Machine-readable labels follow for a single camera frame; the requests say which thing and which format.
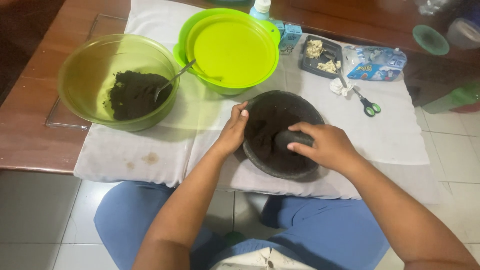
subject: white towel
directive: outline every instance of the white towel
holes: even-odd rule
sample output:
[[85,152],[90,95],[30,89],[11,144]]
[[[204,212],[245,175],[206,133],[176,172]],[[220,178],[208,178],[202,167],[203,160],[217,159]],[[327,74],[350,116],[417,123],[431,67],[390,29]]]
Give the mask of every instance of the white towel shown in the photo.
[[[125,32],[149,37],[172,51],[183,23],[201,10],[171,1],[132,0]],[[360,154],[420,202],[436,203],[436,182],[404,81],[355,81],[360,93],[382,108],[370,118],[352,92],[337,96],[329,89],[329,79],[299,68],[305,36],[289,56],[280,56],[270,78],[244,94],[219,95],[185,73],[172,112],[155,127],[127,133],[93,124],[75,176],[101,182],[137,180],[178,185],[217,139],[234,104],[265,91],[283,90],[302,96],[326,123],[344,129]],[[241,150],[227,159],[217,188],[360,198],[353,185],[336,172],[321,168],[304,182],[279,179],[257,169]]]

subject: dark ground powder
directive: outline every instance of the dark ground powder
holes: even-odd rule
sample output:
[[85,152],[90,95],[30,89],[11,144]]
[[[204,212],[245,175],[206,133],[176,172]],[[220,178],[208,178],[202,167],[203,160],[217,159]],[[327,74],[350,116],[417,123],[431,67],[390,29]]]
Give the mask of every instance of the dark ground powder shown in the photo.
[[115,75],[115,85],[110,91],[113,118],[130,120],[142,117],[160,107],[170,96],[173,86],[169,85],[154,102],[157,87],[162,87],[168,79],[158,74],[141,74],[133,71],[119,72]]
[[312,162],[288,149],[279,149],[275,144],[278,132],[300,122],[300,117],[292,113],[292,109],[293,104],[287,100],[284,100],[282,106],[256,106],[254,111],[249,112],[250,118],[245,128],[245,137],[255,155],[278,172],[299,172],[308,166],[309,161]]

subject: light blue carton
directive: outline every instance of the light blue carton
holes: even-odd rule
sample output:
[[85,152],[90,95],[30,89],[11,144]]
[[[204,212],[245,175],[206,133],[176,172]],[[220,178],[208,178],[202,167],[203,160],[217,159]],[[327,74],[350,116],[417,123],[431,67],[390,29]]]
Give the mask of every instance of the light blue carton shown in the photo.
[[290,54],[301,37],[301,27],[298,25],[285,25],[285,32],[280,40],[278,49],[280,54]]
[[278,28],[278,30],[280,31],[280,36],[282,36],[283,33],[285,32],[285,26],[283,25],[283,21],[270,20],[269,22],[273,23],[273,25],[275,25]]

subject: white tile floor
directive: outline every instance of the white tile floor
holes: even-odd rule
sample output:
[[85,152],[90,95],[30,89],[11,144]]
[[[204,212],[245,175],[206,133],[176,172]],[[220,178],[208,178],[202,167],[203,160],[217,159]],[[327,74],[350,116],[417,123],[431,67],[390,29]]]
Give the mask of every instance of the white tile floor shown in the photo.
[[[428,114],[416,108],[442,203],[427,205],[480,260],[480,113]],[[93,216],[116,184],[62,176],[0,172],[0,269],[116,270],[96,233]],[[266,195],[215,192],[206,223],[266,239],[279,230],[258,221]],[[378,270],[403,269],[389,250]]]

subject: blue pants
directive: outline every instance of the blue pants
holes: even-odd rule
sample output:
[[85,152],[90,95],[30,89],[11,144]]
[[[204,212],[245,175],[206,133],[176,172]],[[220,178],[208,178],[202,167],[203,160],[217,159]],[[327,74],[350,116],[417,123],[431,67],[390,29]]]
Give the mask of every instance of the blue pants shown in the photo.
[[[160,184],[125,181],[107,192],[94,221],[120,270],[132,267],[148,227],[174,190]],[[208,270],[221,259],[272,247],[319,270],[370,270],[389,248],[362,200],[270,196],[261,221],[286,231],[268,241],[250,239],[227,247],[221,236],[202,228],[191,250],[192,269]]]

